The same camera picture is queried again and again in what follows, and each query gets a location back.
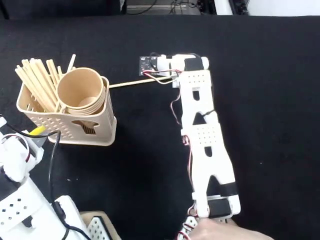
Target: wire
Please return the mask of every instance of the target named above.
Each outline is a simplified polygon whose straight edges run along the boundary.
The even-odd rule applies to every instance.
[[[179,76],[178,73],[181,73],[181,71],[180,71],[180,70],[177,70],[177,69],[168,69],[168,70],[161,70],[161,71],[144,70],[142,73],[143,73],[143,75],[145,75],[145,76],[147,76],[147,77],[149,77],[149,78],[151,78],[151,79],[156,80],[159,84],[162,84],[162,85],[166,85],[166,84],[170,84],[170,83],[174,82],[175,79],[170,80],[170,81],[166,81],[166,82],[162,82],[162,81],[158,80],[156,77],[154,77],[154,76],[152,76],[151,74],[149,74],[149,73],[157,74],[157,73],[165,73],[165,72],[175,72],[176,75],[177,75],[177,77]]]
[[[189,158],[188,158],[187,172],[188,172],[189,180],[190,180],[190,183],[191,183],[191,186],[193,189],[194,184],[193,184],[192,177],[191,177],[191,174],[192,174],[192,151],[191,151],[190,139],[187,135],[182,136],[182,143],[185,146],[189,146]]]
[[[183,239],[191,240],[191,238],[188,236],[188,234],[184,233],[183,231],[178,232],[178,236],[176,236],[176,239],[179,239],[179,236],[182,235]]]
[[[145,10],[143,10],[143,11],[141,11],[141,12],[137,12],[137,13],[126,13],[126,14],[128,14],[128,15],[140,15],[140,14],[144,14],[144,13],[148,12],[150,9],[152,9],[152,7],[153,7],[154,5],[156,5],[157,1],[158,1],[158,0],[154,0],[154,2],[151,4],[150,7],[148,7],[147,9],[145,9]]]
[[[55,152],[58,148],[59,142],[60,142],[60,138],[61,138],[61,131],[60,130],[56,130],[56,131],[52,131],[50,133],[48,133],[47,135],[30,135],[27,133],[24,133],[22,131],[17,130],[15,127],[13,127],[12,125],[10,125],[8,122],[6,123],[7,126],[9,128],[11,128],[12,130],[14,130],[15,132],[17,132],[20,135],[23,135],[25,137],[28,138],[47,138],[49,136],[55,135],[56,134],[56,139],[55,139],[55,143],[53,145],[53,149],[51,152],[51,156],[50,156],[50,162],[49,162],[49,173],[48,173],[48,187],[49,187],[49,198],[50,198],[50,202],[51,202],[51,206],[55,212],[55,214],[57,215],[57,217],[59,218],[60,222],[62,223],[62,225],[69,230],[73,230],[76,231],[78,233],[80,233],[83,237],[85,237],[85,239],[87,240],[91,240],[90,237],[80,228],[75,227],[75,226],[70,226],[69,224],[66,223],[66,221],[64,220],[64,218],[61,216],[61,214],[59,213],[59,210],[57,208],[56,202],[55,202],[55,198],[54,198],[54,185],[53,185],[53,174],[52,172],[54,171],[54,157],[55,157]],[[65,240],[67,238],[69,234],[69,231],[66,230],[62,240]]]
[[[149,65],[151,66],[151,68],[152,68],[153,70],[158,71],[157,66],[154,65],[154,64],[151,62],[151,57],[152,57],[152,56],[157,56],[157,57],[159,57],[160,54],[158,54],[158,53],[156,53],[155,51],[153,51],[153,52],[150,53],[150,56],[149,56]]]
[[[23,143],[25,145],[25,148],[26,148],[26,150],[28,152],[28,154],[27,154],[27,156],[25,158],[25,162],[26,163],[29,162],[31,152],[30,152],[30,148],[29,148],[29,144],[28,144],[27,140],[24,137],[22,137],[22,136],[20,136],[18,134],[10,133],[10,134],[3,135],[3,137],[1,138],[1,144],[3,144],[4,140],[7,140],[9,137],[17,137],[17,138],[19,138],[20,140],[23,141]]]
[[[183,14],[182,6],[181,4],[187,4],[189,8],[197,8],[199,12],[201,13],[199,7],[197,4],[190,2],[190,0],[184,1],[184,0],[173,0],[170,4],[170,12],[168,14],[176,14],[176,7],[180,7],[181,14]]]
[[[211,111],[207,111],[206,113],[202,114],[202,117],[209,115],[209,114],[213,113],[214,111],[215,111],[214,109],[212,109]]]
[[[176,101],[178,101],[180,98],[181,98],[181,90],[180,90],[180,88],[179,88],[179,94],[178,94],[178,96],[176,97],[176,99],[173,100],[173,101],[170,103],[170,109],[171,109],[171,112],[172,112],[172,114],[173,114],[173,116],[174,116],[174,118],[175,118],[176,123],[179,124],[180,126],[182,126],[182,124],[181,124],[181,123],[179,122],[179,120],[178,120],[178,117],[177,117],[177,115],[176,115],[176,113],[175,113],[174,106],[173,106],[173,104],[174,104]]]
[[[183,226],[183,228],[185,229],[185,230],[187,230],[187,231],[189,231],[189,232],[191,232],[195,227],[194,226],[191,226],[191,225],[189,225],[189,224],[187,224],[187,223],[182,223],[182,226]]]
[[[67,239],[69,231],[70,231],[69,228],[65,229],[65,234],[64,234],[64,236],[63,236],[63,238],[61,240],[66,240]]]

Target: mounting hole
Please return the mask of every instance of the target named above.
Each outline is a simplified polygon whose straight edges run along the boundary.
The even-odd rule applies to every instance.
[[[199,91],[192,91],[193,99],[196,101],[200,100],[200,94]]]
[[[212,157],[212,148],[210,146],[205,146],[204,152],[205,152],[205,155],[207,155],[208,157]]]

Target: wooden chopstick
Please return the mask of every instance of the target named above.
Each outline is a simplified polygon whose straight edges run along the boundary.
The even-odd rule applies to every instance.
[[[59,79],[61,79],[63,77],[63,73],[62,73],[61,67],[58,66],[57,69],[58,69]]]
[[[163,80],[171,79],[171,77],[163,76],[163,77],[158,77],[157,79],[159,81],[163,81]],[[144,79],[144,80],[138,80],[138,81],[128,81],[128,82],[123,82],[123,83],[110,85],[109,88],[110,89],[120,88],[120,87],[125,87],[125,86],[130,86],[130,85],[136,85],[136,84],[152,83],[152,82],[155,82],[155,81],[156,80],[154,80],[153,78]]]
[[[71,60],[69,62],[69,66],[68,66],[66,72],[70,72],[72,70],[72,67],[74,66],[74,63],[75,63],[75,59],[76,59],[76,55],[72,54],[72,57],[71,57]]]
[[[54,61],[52,59],[47,60],[46,65],[48,66],[49,72],[51,74],[51,77],[52,77],[55,85],[58,85],[60,79],[59,79],[59,75],[58,75]]]
[[[58,99],[56,98],[55,93],[53,92],[53,90],[51,89],[49,83],[45,80],[45,78],[43,77],[43,75],[41,74],[37,64],[36,64],[36,60],[34,58],[31,58],[30,60],[30,66],[32,68],[32,71],[34,72],[36,78],[38,79],[38,81],[40,82],[40,84],[43,86],[43,88],[45,89],[45,92],[50,96],[50,98],[53,101],[53,105],[56,105],[56,102],[58,101]]]
[[[45,88],[41,85],[38,78],[34,74],[32,68],[30,66],[29,61],[24,59],[24,60],[22,60],[22,64],[23,64],[23,71],[26,73],[26,76],[33,83],[34,89],[38,92],[38,95],[40,95],[42,97],[42,100],[44,100],[44,103],[47,103],[46,104],[47,108],[54,109],[53,106],[55,104],[54,104],[53,100],[48,96]]]
[[[15,69],[15,72],[19,76],[19,78],[22,80],[23,84],[28,88],[31,94],[36,98],[36,100],[38,101],[40,106],[44,109],[44,111],[47,113],[50,112],[43,98],[39,95],[39,92],[36,91],[35,86],[33,85],[32,81],[29,79],[27,74],[19,65],[17,67],[18,68]]]
[[[57,91],[56,91],[56,87],[54,86],[54,83],[51,80],[51,77],[49,76],[45,65],[43,64],[43,62],[41,61],[41,59],[36,59],[35,60],[35,64],[38,66],[42,76],[44,77],[44,79],[47,81],[47,83],[49,83],[50,88],[52,90],[52,92],[54,93],[56,99],[58,100],[58,95],[57,95]]]

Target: beige utensil holder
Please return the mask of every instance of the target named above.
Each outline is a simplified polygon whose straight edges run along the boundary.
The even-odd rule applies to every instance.
[[[43,125],[50,132],[60,130],[62,144],[109,146],[115,140],[117,119],[112,108],[109,82],[106,86],[103,109],[94,115],[75,116],[43,112],[44,109],[24,84],[21,86],[16,107],[38,127]],[[56,141],[55,135],[48,138],[52,143]]]

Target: black cable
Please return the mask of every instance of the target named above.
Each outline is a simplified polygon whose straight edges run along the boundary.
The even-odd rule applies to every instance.
[[[200,9],[198,8],[198,5],[193,3],[193,2],[190,2],[190,0],[181,0],[180,2],[178,2],[178,0],[173,0],[171,2],[171,9],[170,9],[170,12],[168,14],[176,14],[176,6],[179,5],[180,7],[180,11],[181,11],[181,14],[183,14],[183,11],[182,11],[182,7],[181,7],[181,4],[187,4],[189,6],[189,8],[197,8],[199,10],[199,12],[201,13]]]
[[[137,13],[126,13],[126,14],[128,14],[128,15],[140,15],[140,14],[144,14],[144,13],[148,12],[150,9],[152,9],[152,7],[153,7],[154,5],[156,5],[157,1],[158,1],[158,0],[154,0],[154,2],[151,4],[150,7],[148,7],[147,9],[145,9],[145,10],[143,10],[143,11],[141,11],[141,12],[137,12]]]
[[[34,138],[34,139],[47,138],[49,136],[52,136],[52,135],[56,134],[56,140],[55,140],[55,143],[53,145],[53,149],[52,149],[51,156],[50,156],[49,173],[48,173],[48,187],[49,187],[49,198],[50,198],[51,206],[52,206],[55,214],[59,218],[60,222],[63,224],[63,226],[66,229],[76,231],[76,232],[80,233],[81,235],[83,235],[87,240],[91,240],[90,237],[82,229],[80,229],[78,227],[75,227],[75,226],[70,226],[69,224],[66,223],[64,218],[59,213],[59,210],[58,210],[56,202],[55,202],[52,172],[54,170],[54,159],[55,159],[54,156],[55,156],[55,152],[56,152],[56,150],[58,148],[58,145],[59,145],[59,142],[60,142],[61,131],[60,130],[52,131],[52,132],[48,133],[47,135],[30,135],[30,134],[24,133],[22,131],[19,131],[18,129],[16,129],[12,125],[10,125],[8,122],[6,123],[6,125],[9,128],[11,128],[13,131],[17,132],[18,134],[20,134],[22,136],[25,136],[25,137],[28,137],[28,138]],[[67,238],[67,236],[69,234],[68,230],[66,230],[62,240],[65,240]]]
[[[152,57],[152,56],[160,57],[161,55],[160,55],[159,53],[153,51],[153,52],[150,53],[150,56],[149,56],[149,65],[151,66],[151,68],[152,68],[153,70],[158,71],[157,65],[154,65],[154,64],[151,62],[151,57]]]
[[[206,115],[209,115],[210,113],[214,112],[215,110],[212,109],[211,111],[207,111],[205,114],[202,114],[202,117],[206,116]]]
[[[67,239],[69,231],[70,231],[69,228],[65,229],[65,234],[64,234],[64,236],[63,236],[63,238],[61,240],[66,240]]]

